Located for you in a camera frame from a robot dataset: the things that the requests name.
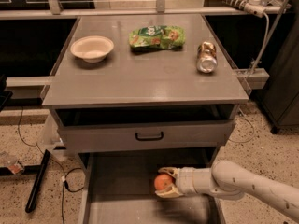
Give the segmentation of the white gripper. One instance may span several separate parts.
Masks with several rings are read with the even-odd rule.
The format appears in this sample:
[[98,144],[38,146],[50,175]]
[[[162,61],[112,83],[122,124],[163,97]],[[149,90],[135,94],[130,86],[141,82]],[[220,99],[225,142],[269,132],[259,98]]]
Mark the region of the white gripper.
[[182,195],[195,194],[193,184],[194,168],[184,167],[162,167],[158,170],[159,174],[168,174],[176,179],[176,186],[170,185],[165,189],[156,190],[155,194],[161,198],[170,199],[178,198]]

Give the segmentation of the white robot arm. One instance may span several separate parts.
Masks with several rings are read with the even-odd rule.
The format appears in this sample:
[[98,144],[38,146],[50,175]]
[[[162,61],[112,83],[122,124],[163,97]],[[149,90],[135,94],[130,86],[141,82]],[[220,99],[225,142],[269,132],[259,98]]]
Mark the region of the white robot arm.
[[256,175],[232,161],[220,160],[211,168],[162,167],[154,179],[161,198],[206,194],[239,200],[249,194],[299,222],[299,189]]

